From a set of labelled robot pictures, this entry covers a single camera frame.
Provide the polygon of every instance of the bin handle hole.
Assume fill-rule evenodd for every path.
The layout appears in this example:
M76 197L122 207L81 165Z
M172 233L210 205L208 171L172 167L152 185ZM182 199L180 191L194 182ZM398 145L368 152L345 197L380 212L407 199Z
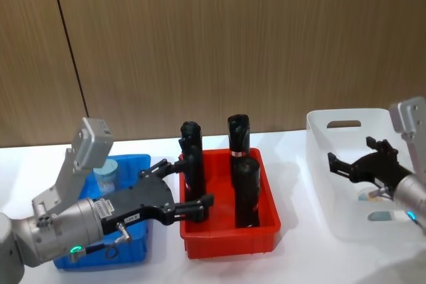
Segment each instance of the bin handle hole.
M361 121L358 121L358 120L331 121L327 124L327 129L359 128L359 127L361 127Z
M407 213L403 210L374 211L367 216L367 219L371 222L385 222L385 221L405 222L405 221L410 221L410 219L413 219L413 216L412 216L412 213L409 213L409 212Z

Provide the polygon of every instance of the small object in white bin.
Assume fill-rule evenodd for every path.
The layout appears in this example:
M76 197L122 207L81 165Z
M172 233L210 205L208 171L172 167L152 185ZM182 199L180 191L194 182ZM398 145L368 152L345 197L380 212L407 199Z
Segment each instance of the small object in white bin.
M115 191L115 182L118 175L118 163L112 159L106 159L102 168L93 169L99 191L105 194Z

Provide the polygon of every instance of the black cylinder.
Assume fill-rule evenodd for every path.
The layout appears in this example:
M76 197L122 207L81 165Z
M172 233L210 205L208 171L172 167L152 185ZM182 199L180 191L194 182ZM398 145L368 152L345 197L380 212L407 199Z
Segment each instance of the black cylinder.
M185 200L194 201L206 194L206 180L202 160L201 127L193 121L184 122L180 128L182 138L179 140L183 160L187 161L184 171Z
M233 168L242 156L250 155L250 121L247 114L235 114L228 118L231 181L234 186Z
M260 165L243 156L233 167L236 227L256 227L259 222Z
M187 143L191 146L196 146L198 149L202 150L202 134L201 127L197 122L186 121L180 127L180 133L182 139L185 139Z

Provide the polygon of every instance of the wooden wall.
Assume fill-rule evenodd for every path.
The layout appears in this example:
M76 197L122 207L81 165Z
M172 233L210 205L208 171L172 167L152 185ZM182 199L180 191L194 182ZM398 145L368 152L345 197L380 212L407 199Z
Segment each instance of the wooden wall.
M57 0L0 0L0 146L69 141L84 115Z
M45 73L40 83L31 73L8 76L13 87L34 85L30 92L19 89L25 92L18 98L23 101L8 106L17 115L9 116L7 125L25 117L51 122L46 110L71 123L83 107L58 31L59 13L36 10L53 8L55 0L15 2L1 0L15 14L0 19L27 38L10 53L0 53L0 61L20 53L27 61L13 60L7 70ZM89 114L105 118L116 140L177 136L181 123L190 119L201 124L204 135L225 133L226 118L237 112L250 115L253 131L293 130L304 128L313 109L387 108L396 100L426 95L426 0L60 4ZM34 11L29 27L20 10ZM37 30L44 35L35 35ZM7 38L0 32L4 45ZM42 61L34 58L36 49L46 52ZM70 84L68 92L64 83ZM31 104L36 96L45 105L40 110ZM16 132L23 143L43 143L58 140L62 128L52 130L44 140L31 140L25 128Z

